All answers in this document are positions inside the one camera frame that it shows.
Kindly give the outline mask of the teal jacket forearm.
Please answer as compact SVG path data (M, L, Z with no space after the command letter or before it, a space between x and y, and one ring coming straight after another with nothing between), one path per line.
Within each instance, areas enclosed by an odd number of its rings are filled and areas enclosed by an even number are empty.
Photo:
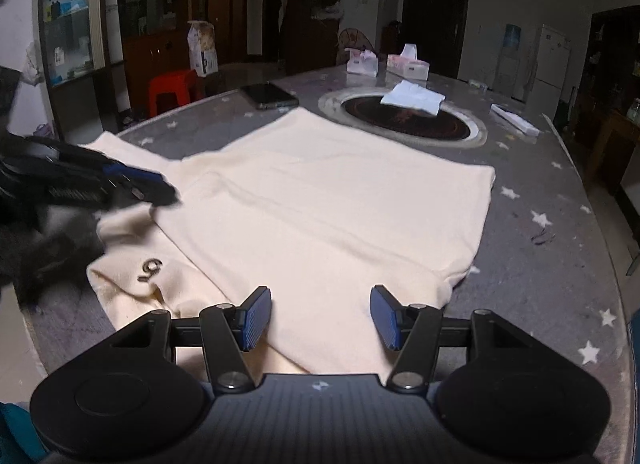
M32 424L29 412L20 404L0 404L0 463L40 463L48 456Z

